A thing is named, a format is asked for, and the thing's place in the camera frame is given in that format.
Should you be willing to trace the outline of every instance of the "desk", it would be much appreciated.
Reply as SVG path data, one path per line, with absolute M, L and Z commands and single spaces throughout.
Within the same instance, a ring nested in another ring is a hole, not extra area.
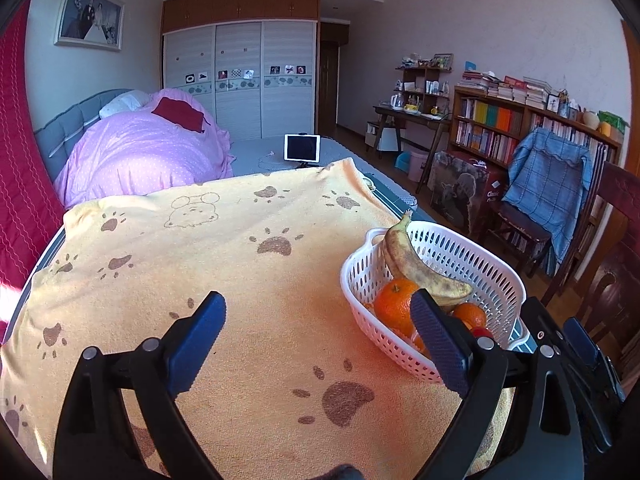
M 430 119 L 427 117 L 422 117 L 421 115 L 408 114 L 407 112 L 401 110 L 393 110 L 392 107 L 389 106 L 374 106 L 374 109 L 380 117 L 380 124 L 378 125 L 378 129 L 376 130 L 376 142 L 373 144 L 373 149 L 377 150 L 378 145 L 380 144 L 380 139 L 382 137 L 382 130 L 385 127 L 386 118 L 395 117 L 396 119 L 402 119 L 404 121 L 409 121 L 415 124 L 421 124 L 422 126 L 426 126 L 432 130 L 436 130 L 436 134 L 433 136 L 433 142 L 431 143 L 431 147 L 427 149 L 429 155 L 427 157 L 427 162 L 424 165 L 424 169 L 422 170 L 422 176 L 420 177 L 420 182 L 418 182 L 418 187 L 415 189 L 416 193 L 420 193 L 423 184 L 427 181 L 429 177 L 429 173 L 431 172 L 431 165 L 433 164 L 433 157 L 435 155 L 435 150 L 440 143 L 440 139 L 442 138 L 442 134 L 445 130 L 449 131 L 449 127 L 451 125 L 451 121 L 449 120 L 437 120 Z M 398 141 L 398 150 L 401 151 L 401 142 L 402 139 L 400 137 L 400 128 L 396 126 L 396 139 Z

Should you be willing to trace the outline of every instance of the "pink comforter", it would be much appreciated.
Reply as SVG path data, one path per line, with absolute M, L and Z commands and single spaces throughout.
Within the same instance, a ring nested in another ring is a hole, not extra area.
M 162 97 L 204 113 L 204 133 L 185 130 L 151 112 Z M 98 121 L 73 148 L 54 188 L 66 209 L 111 195 L 144 195 L 233 176 L 229 132 L 189 94 L 167 88 L 136 112 Z

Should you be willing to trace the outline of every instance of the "banana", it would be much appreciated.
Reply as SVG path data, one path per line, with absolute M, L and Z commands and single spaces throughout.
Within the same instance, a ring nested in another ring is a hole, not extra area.
M 406 232 L 411 221 L 411 211 L 390 227 L 382 241 L 382 252 L 386 266 L 394 278 L 406 278 L 420 288 L 426 288 L 438 306 L 446 313 L 471 295 L 473 287 L 468 283 L 454 280 L 430 269 L 415 252 Z

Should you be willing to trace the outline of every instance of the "red quilted bedspread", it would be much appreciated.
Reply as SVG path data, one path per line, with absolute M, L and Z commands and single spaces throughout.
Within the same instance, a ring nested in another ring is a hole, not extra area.
M 18 290 L 62 225 L 64 213 L 40 158 L 27 103 L 29 2 L 0 37 L 0 287 Z

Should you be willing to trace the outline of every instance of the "tablet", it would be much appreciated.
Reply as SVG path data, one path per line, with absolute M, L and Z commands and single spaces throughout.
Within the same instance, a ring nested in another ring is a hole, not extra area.
M 299 162 L 320 161 L 320 136 L 318 135 L 285 135 L 284 160 Z

